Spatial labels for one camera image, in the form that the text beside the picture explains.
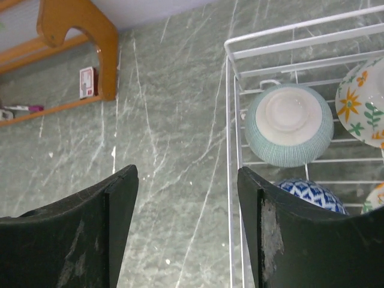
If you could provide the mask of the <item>pale green ribbed bowl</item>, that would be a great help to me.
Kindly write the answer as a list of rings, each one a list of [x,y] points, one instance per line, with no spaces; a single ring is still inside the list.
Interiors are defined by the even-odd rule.
[[[299,167],[319,158],[334,136],[332,112],[315,90],[281,84],[255,96],[245,114],[245,139],[262,161]]]

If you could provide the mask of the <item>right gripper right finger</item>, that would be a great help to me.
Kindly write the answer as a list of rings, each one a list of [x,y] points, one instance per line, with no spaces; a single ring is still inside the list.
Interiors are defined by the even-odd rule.
[[[348,216],[238,170],[256,287],[382,287],[383,209]]]

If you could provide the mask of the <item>orange flower bowl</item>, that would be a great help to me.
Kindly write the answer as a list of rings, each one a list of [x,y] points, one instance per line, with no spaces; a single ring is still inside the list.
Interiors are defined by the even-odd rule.
[[[383,206],[383,197],[384,197],[384,183],[379,184],[375,189],[366,198],[361,214],[371,212],[377,208]]]
[[[343,127],[356,139],[383,148],[383,57],[371,58],[350,70],[335,96]]]

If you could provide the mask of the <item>red patterned bowl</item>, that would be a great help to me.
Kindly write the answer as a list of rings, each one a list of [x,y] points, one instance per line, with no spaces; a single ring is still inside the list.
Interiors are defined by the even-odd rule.
[[[313,181],[290,178],[275,182],[274,185],[323,209],[344,215],[349,214],[342,201],[331,190]]]

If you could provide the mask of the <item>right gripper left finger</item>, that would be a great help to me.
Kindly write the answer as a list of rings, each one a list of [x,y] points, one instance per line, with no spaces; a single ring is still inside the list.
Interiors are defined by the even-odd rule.
[[[139,189],[129,165],[19,217],[1,218],[2,287],[116,287]]]

